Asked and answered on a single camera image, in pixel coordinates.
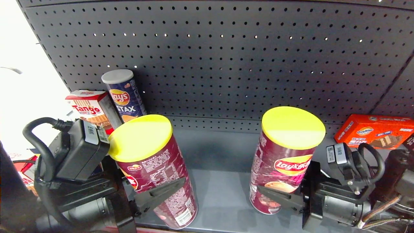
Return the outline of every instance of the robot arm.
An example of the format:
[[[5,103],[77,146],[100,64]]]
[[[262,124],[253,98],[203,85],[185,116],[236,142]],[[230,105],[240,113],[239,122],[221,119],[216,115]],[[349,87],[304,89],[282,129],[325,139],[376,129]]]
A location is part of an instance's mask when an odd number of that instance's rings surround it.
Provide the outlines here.
[[[376,172],[364,156],[367,148],[378,163]],[[300,188],[284,193],[258,186],[259,191],[282,206],[302,213],[302,228],[315,232],[323,218],[376,233],[412,233],[414,219],[414,156],[393,150],[384,162],[363,143],[352,152],[344,143],[327,147],[333,177],[320,172],[312,161]]]

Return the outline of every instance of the black mount bracket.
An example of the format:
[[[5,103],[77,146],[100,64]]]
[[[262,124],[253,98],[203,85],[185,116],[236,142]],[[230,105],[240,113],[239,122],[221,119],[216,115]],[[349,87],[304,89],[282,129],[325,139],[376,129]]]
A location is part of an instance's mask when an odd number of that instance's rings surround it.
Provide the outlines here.
[[[141,217],[144,213],[159,206],[184,186],[185,179],[186,177],[182,177],[145,192],[135,194],[134,200],[137,207],[135,216]]]

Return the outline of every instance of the lay's stax canister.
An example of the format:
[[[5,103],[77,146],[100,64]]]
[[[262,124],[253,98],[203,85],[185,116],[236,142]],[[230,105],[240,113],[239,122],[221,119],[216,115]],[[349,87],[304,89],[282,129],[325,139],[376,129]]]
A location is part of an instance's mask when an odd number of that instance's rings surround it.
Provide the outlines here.
[[[183,156],[170,121],[161,115],[140,116],[118,127],[109,136],[109,155],[138,193],[186,177],[184,186],[154,209],[172,229],[188,226],[197,214],[197,203]]]
[[[250,180],[250,202],[259,212],[275,214],[281,207],[262,195],[257,186],[294,192],[324,136],[324,124],[310,112],[295,107],[265,112]]]
[[[147,114],[132,71],[111,70],[101,78],[108,87],[109,94],[124,122]]]

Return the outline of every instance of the ovaltine box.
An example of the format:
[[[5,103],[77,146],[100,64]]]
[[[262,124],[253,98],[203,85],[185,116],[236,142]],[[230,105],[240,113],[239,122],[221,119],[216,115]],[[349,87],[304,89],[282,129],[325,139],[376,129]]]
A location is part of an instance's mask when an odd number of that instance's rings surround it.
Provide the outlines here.
[[[407,147],[407,149],[411,152],[414,153],[414,133],[407,138],[407,140],[405,140],[402,143],[405,147]]]
[[[368,143],[378,149],[396,149],[414,131],[414,120],[399,116],[352,114],[335,135],[350,147]]]
[[[106,134],[111,134],[122,125],[111,98],[105,91],[74,91],[66,97],[67,103],[78,117],[97,126],[103,126]]]

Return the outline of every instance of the gray metal shelf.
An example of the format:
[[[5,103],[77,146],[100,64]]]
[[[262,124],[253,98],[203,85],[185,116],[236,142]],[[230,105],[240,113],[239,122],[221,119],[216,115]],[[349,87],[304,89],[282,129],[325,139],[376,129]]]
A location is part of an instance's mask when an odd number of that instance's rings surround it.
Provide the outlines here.
[[[231,133],[217,131],[194,131],[175,129],[174,136],[183,153],[190,177],[195,186],[199,212],[196,219],[183,231],[302,233],[302,216],[290,210],[276,215],[264,215],[256,211],[248,199],[250,169],[258,143],[258,133]],[[329,174],[325,147],[335,144],[334,139],[325,138],[317,147],[313,160]],[[389,150],[380,150],[386,158]],[[371,164],[375,160],[367,156]],[[137,218],[142,226],[165,228],[165,224],[153,212]],[[324,220],[320,233],[361,232],[350,226],[342,226]]]

